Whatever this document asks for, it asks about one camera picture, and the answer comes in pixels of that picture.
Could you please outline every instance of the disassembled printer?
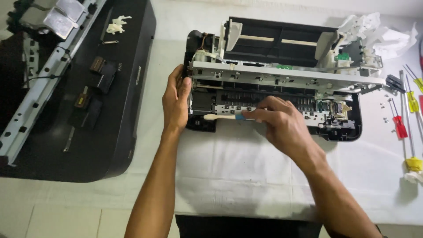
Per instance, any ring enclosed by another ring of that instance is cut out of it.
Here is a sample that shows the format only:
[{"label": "disassembled printer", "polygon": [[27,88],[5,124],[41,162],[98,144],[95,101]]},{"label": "disassembled printer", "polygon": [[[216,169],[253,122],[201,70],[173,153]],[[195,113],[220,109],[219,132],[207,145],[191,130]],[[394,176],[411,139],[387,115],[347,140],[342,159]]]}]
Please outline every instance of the disassembled printer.
[{"label": "disassembled printer", "polygon": [[184,76],[192,78],[187,128],[215,132],[206,114],[254,110],[266,96],[290,100],[312,135],[354,141],[362,132],[359,94],[382,88],[380,56],[337,28],[230,17],[220,37],[193,30]]}]

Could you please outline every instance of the toothbrush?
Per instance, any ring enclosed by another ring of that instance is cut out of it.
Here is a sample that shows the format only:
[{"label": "toothbrush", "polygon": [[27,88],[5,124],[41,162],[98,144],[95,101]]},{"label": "toothbrush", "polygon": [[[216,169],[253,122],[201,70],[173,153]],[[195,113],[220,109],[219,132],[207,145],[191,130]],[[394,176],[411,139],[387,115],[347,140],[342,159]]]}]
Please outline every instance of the toothbrush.
[{"label": "toothbrush", "polygon": [[243,115],[241,114],[237,114],[237,115],[216,115],[216,114],[207,114],[204,115],[204,119],[205,120],[216,120],[216,119],[233,119],[233,120],[251,120],[251,119],[247,119],[245,118]]}]

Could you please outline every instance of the crumpled paper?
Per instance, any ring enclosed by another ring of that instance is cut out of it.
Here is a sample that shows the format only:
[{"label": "crumpled paper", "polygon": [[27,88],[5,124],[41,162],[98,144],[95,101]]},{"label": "crumpled paper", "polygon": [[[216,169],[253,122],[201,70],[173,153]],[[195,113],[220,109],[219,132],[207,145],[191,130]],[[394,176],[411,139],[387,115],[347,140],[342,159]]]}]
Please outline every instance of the crumpled paper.
[{"label": "crumpled paper", "polygon": [[411,30],[405,32],[380,27],[380,24],[378,12],[361,17],[351,15],[345,19],[339,31],[346,35],[345,44],[361,37],[364,46],[375,49],[375,54],[383,60],[401,56],[417,42],[416,23]]}]

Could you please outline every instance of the white table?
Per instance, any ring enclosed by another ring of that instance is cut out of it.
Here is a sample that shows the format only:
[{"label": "white table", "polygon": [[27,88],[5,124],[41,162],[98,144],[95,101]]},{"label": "white table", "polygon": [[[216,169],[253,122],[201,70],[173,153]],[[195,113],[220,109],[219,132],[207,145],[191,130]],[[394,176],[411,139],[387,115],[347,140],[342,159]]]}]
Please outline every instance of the white table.
[{"label": "white table", "polygon": [[[0,201],[131,208],[159,144],[163,126],[161,97],[167,77],[182,62],[191,30],[219,33],[228,17],[249,17],[302,24],[338,26],[349,12],[312,8],[251,8],[205,3],[155,1],[157,30],[145,77],[133,162],[125,174],[88,184],[0,179]],[[413,20],[382,17],[384,25],[409,30]],[[423,22],[418,24],[423,32]],[[403,57],[385,61],[384,76],[398,75],[402,63],[418,72],[417,46]],[[420,94],[417,86],[412,87]],[[375,223],[423,225],[423,188],[404,182],[404,145],[392,133],[394,125],[384,91],[360,97],[361,138],[350,143],[315,140],[345,186]],[[394,99],[397,107],[400,98]],[[385,102],[385,109],[380,103]],[[422,136],[414,115],[416,153]],[[302,172],[262,136],[261,124],[219,121],[216,133],[185,131],[179,145],[177,214],[312,219],[313,198]]]}]

